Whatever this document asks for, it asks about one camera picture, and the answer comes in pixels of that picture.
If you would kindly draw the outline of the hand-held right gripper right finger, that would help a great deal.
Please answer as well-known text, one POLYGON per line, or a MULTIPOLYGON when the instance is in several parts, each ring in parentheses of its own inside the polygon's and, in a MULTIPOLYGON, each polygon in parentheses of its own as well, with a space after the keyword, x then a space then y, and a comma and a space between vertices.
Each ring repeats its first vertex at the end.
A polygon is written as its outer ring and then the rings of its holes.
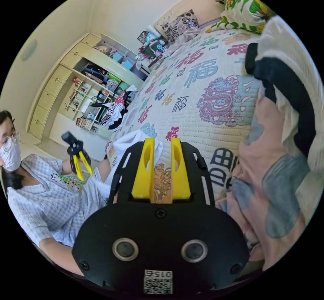
POLYGON ((171 138, 171 191, 172 199, 190 199, 190 186, 181 141, 171 138))

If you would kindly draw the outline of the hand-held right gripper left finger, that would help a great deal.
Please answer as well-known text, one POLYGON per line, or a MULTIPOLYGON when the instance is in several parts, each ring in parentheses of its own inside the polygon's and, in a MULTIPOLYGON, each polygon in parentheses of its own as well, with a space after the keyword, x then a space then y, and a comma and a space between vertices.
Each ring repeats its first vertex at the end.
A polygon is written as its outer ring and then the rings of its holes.
POLYGON ((132 189, 132 197, 135 199, 153 199, 154 151, 155 139, 146 138, 143 141, 142 152, 132 189))

